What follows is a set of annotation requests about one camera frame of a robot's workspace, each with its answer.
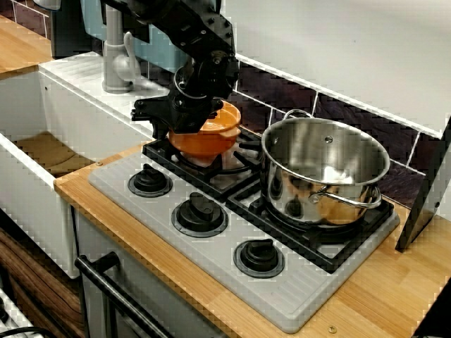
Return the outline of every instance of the stainless steel pot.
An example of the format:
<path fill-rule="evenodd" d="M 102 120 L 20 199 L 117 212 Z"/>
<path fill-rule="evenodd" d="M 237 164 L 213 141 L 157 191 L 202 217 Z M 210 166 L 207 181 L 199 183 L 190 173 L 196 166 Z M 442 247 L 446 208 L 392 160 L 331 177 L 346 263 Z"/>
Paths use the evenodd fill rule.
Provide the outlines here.
<path fill-rule="evenodd" d="M 287 117 L 300 112 L 310 118 Z M 390 157 L 373 137 L 293 110 L 263 133 L 261 191 L 286 220 L 339 226 L 381 204 Z"/>

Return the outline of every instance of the tile backsplash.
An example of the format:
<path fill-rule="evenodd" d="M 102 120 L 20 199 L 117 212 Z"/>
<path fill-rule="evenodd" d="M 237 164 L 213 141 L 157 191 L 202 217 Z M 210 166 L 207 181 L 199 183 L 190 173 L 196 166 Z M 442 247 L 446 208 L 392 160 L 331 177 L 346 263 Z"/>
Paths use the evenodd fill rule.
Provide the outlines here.
<path fill-rule="evenodd" d="M 33 0 L 0 0 L 0 15 L 50 39 L 49 12 Z"/>
<path fill-rule="evenodd" d="M 49 12 L 32 0 L 0 0 L 0 15 L 50 38 Z M 101 43 L 93 45 L 101 52 Z M 142 74 L 164 87 L 172 81 L 172 73 L 141 62 Z M 286 80 L 265 70 L 240 62 L 240 79 L 228 97 L 242 114 L 242 124 L 262 133 L 270 124 L 282 120 L 290 109 L 298 108 L 316 118 L 340 121 L 356 127 L 377 139 L 392 160 L 388 174 L 379 182 L 384 195 L 411 207 L 438 139 L 409 126 L 382 118 L 316 90 Z"/>

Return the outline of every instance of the orange bowl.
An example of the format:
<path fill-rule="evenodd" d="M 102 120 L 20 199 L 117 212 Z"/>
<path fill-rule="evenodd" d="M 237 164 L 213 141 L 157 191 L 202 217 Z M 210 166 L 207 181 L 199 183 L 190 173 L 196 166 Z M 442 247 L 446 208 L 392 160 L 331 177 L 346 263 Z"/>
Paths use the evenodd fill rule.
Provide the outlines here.
<path fill-rule="evenodd" d="M 169 142 L 179 151 L 197 158 L 215 157 L 229 150 L 241 133 L 238 129 L 241 113 L 234 105 L 224 101 L 214 119 L 207 120 L 197 134 L 169 132 Z"/>

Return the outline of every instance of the stove knob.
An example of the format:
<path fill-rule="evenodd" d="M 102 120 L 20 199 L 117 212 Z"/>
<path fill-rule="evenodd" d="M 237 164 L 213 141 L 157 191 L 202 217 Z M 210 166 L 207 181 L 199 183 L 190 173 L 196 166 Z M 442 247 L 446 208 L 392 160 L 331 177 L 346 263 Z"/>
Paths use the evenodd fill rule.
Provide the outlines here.
<path fill-rule="evenodd" d="M 0 322 L 6 323 L 9 316 L 5 311 L 5 304 L 3 303 L 3 299 L 0 298 Z"/>
<path fill-rule="evenodd" d="M 144 164 L 142 171 L 136 175 L 135 188 L 142 192 L 159 192 L 166 185 L 166 176 L 147 163 Z"/>
<path fill-rule="evenodd" d="M 243 264 L 260 273 L 271 271 L 278 265 L 278 253 L 272 239 L 255 239 L 247 242 L 241 251 Z"/>
<path fill-rule="evenodd" d="M 177 219 L 189 230 L 206 232 L 219 227 L 224 221 L 224 214 L 217 203 L 198 192 L 193 192 L 190 199 L 180 206 Z"/>

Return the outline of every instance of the oven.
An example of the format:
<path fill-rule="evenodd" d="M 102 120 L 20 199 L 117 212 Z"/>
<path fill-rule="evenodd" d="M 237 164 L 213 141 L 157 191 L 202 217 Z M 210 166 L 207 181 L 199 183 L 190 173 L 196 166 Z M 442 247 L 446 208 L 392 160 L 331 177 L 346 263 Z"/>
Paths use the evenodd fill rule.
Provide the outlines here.
<path fill-rule="evenodd" d="M 75 222 L 90 338 L 227 337 L 83 215 Z"/>

